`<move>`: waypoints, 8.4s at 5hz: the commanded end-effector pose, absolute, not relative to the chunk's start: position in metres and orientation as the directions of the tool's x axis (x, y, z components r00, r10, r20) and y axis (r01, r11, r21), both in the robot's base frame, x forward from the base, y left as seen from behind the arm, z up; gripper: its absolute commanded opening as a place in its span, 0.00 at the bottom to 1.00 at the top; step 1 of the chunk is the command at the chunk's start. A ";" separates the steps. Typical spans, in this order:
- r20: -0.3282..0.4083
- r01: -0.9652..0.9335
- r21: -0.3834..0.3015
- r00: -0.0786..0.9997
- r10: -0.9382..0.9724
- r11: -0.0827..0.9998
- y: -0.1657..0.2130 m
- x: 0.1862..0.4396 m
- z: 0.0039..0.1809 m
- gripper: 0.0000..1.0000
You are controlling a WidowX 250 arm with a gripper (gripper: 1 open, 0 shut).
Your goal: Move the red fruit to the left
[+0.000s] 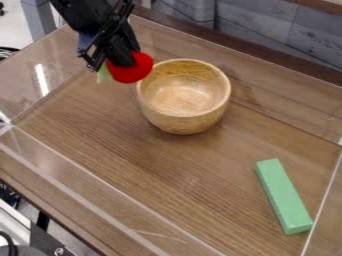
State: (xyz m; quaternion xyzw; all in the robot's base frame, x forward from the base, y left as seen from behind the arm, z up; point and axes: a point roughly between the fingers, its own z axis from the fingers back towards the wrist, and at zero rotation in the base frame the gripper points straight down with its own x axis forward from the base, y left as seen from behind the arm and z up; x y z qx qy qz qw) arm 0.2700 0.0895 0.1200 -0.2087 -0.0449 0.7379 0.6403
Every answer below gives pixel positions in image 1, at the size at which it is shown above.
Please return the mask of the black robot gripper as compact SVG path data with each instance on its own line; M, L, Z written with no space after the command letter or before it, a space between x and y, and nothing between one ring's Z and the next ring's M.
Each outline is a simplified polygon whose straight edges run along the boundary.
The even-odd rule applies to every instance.
M133 0L49 0L65 23L78 35L76 54L92 71L105 60L131 67L136 61L136 36L128 22Z

